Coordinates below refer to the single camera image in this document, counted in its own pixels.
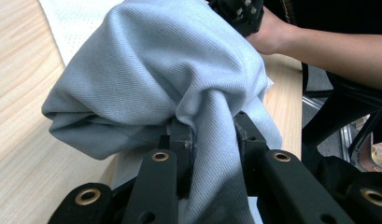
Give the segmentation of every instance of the twill fabric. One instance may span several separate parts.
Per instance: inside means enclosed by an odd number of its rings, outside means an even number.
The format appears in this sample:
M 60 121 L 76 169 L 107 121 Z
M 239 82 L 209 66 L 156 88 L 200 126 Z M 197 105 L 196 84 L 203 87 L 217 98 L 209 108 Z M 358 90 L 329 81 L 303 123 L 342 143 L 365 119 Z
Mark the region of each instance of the twill fabric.
M 280 149 L 267 83 L 258 52 L 205 1 L 128 0 L 80 48 L 42 113 L 52 135 L 98 160 L 156 145 L 177 117 L 196 137 L 180 223 L 252 223 L 233 116 L 248 113 Z

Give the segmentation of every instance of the wooden table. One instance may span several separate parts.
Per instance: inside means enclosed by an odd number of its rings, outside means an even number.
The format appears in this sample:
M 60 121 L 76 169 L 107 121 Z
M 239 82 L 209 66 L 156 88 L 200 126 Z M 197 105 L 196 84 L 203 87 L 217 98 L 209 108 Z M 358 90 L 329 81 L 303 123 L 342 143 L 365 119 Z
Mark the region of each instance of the wooden table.
M 300 155 L 300 63 L 264 57 L 275 86 L 265 105 Z M 64 70 L 36 0 L 0 1 L 0 223 L 46 223 L 64 196 L 88 182 L 109 184 L 114 157 L 93 160 L 53 138 L 41 106 Z

